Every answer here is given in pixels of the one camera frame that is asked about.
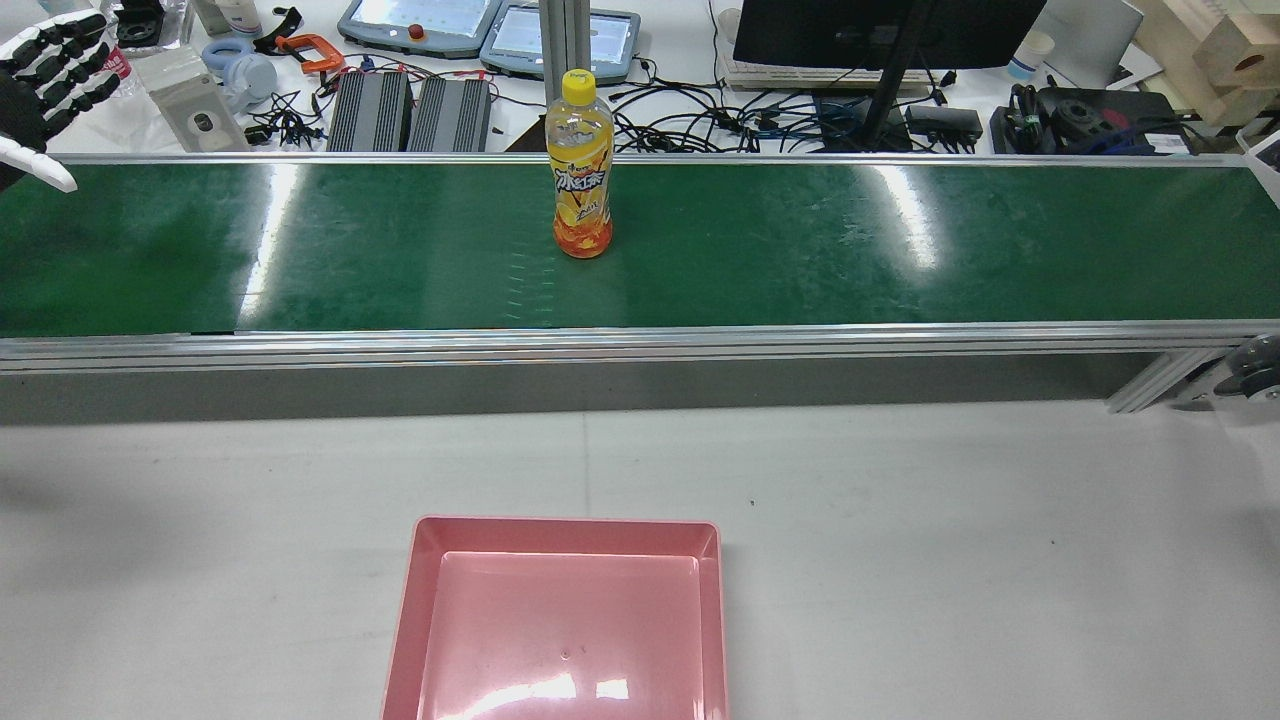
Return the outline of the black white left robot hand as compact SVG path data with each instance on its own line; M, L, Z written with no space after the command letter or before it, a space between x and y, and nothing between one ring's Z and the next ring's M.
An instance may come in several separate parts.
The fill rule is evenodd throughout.
M77 191L47 145L119 88L119 74L106 68L109 28L102 12L79 9L28 26L3 44L3 190L35 177L64 193Z

